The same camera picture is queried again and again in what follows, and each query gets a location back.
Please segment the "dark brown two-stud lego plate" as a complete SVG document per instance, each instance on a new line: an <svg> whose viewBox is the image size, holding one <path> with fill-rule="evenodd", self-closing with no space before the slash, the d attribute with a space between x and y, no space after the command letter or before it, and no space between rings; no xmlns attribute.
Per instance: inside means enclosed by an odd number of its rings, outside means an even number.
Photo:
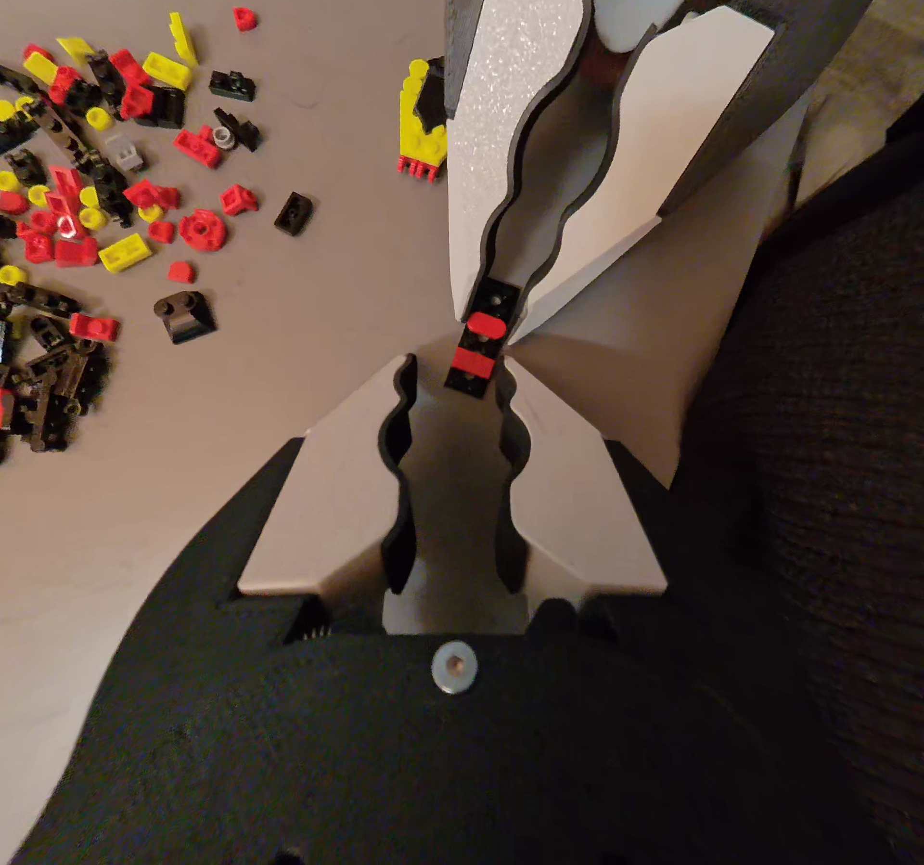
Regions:
<svg viewBox="0 0 924 865"><path fill-rule="evenodd" d="M284 234L296 237L304 231L313 212L313 200L292 191L275 217L273 226Z"/></svg>

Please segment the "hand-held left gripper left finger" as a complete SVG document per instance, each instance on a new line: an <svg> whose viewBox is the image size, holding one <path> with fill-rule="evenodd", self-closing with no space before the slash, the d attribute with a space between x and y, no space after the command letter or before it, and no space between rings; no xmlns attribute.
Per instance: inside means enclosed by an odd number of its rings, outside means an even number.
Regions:
<svg viewBox="0 0 924 865"><path fill-rule="evenodd" d="M380 616L415 561L408 480L418 362L399 355L304 435L237 588L307 594L329 617Z"/></svg>

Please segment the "pile of lego bricks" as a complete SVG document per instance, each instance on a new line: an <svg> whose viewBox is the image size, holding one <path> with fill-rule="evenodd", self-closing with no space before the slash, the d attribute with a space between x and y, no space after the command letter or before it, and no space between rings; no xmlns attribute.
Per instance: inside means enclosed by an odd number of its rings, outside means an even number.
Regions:
<svg viewBox="0 0 924 865"><path fill-rule="evenodd" d="M186 128L193 66L158 52L138 61L81 38L57 42L69 65L30 42L20 69L1 68L2 90L16 94L2 99L2 246L16 243L22 256L21 264L2 257L3 456L14 438L34 453L66 450L77 420L98 404L108 347L122 332L119 319L38 284L36 267L121 274L177 237L212 253L225 246L227 217L260 207L253 190L235 183L218 211L193 208L172 220L180 189L145 178L145 156L116 129L129 122L165 130L180 155L209 170L239 147L254 153L260 129L224 108Z"/></svg>

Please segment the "black lego slope brick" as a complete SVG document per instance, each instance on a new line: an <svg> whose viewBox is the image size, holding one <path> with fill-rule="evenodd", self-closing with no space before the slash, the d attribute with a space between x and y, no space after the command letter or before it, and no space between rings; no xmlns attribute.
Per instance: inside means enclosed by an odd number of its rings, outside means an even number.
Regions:
<svg viewBox="0 0 924 865"><path fill-rule="evenodd" d="M160 298L154 304L154 315L166 328L174 346L217 331L212 308L199 291L180 291Z"/></svg>

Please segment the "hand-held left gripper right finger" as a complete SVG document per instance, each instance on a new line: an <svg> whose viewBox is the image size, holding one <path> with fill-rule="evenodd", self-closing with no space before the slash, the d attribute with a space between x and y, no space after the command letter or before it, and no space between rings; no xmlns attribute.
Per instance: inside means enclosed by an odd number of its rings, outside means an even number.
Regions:
<svg viewBox="0 0 924 865"><path fill-rule="evenodd" d="M510 471L495 562L527 619L548 602L660 596L667 579L602 434L512 358L496 397Z"/></svg>

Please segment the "small yellow lego piece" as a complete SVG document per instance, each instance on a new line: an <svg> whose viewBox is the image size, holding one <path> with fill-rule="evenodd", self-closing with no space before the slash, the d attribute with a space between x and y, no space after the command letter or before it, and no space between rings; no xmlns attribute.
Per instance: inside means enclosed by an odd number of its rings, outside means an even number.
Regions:
<svg viewBox="0 0 924 865"><path fill-rule="evenodd" d="M187 30L180 13L176 11L170 12L168 24L175 50L180 60L188 66L198 66L198 56L191 34Z"/></svg>

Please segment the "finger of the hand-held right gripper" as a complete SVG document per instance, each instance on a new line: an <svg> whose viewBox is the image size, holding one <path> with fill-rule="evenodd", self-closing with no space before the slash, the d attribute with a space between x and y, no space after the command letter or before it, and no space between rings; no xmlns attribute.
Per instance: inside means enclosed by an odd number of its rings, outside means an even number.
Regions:
<svg viewBox="0 0 924 865"><path fill-rule="evenodd" d="M514 328L522 340L662 220L662 207L774 37L732 7L643 40L614 96L600 168L558 224Z"/></svg>
<svg viewBox="0 0 924 865"><path fill-rule="evenodd" d="M456 319L491 268L528 130L572 72L592 0L447 0L449 276Z"/></svg>

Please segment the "yellow and black lego assembly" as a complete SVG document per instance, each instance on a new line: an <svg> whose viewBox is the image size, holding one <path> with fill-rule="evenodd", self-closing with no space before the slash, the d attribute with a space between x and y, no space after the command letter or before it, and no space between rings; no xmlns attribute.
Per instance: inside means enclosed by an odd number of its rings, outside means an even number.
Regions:
<svg viewBox="0 0 924 865"><path fill-rule="evenodd" d="M399 173L436 182L448 150L443 56L410 63L399 94L398 116Z"/></svg>

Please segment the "black lego plate with red tiles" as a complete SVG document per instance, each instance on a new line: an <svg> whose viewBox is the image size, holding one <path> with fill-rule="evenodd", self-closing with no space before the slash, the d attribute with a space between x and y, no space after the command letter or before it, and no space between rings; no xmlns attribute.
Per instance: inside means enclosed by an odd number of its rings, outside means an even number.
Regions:
<svg viewBox="0 0 924 865"><path fill-rule="evenodd" d="M522 288L486 276L476 287L445 375L445 388L482 399L506 345Z"/></svg>

